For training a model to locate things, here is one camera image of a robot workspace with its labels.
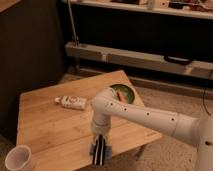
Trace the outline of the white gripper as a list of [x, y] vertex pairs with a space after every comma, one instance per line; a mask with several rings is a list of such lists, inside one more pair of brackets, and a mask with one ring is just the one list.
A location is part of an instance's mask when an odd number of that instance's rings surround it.
[[98, 125], [96, 123], [92, 123], [91, 131], [94, 136], [98, 135], [107, 136], [110, 131], [110, 125]]

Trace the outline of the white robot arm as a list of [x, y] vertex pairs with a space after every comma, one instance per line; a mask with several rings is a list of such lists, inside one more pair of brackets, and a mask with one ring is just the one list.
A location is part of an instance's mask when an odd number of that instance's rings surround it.
[[196, 118], [124, 103], [116, 99], [112, 88], [99, 92], [91, 100], [91, 106], [94, 111], [91, 130], [95, 134], [108, 133], [111, 117], [120, 117], [196, 147], [194, 171], [213, 171], [213, 116]]

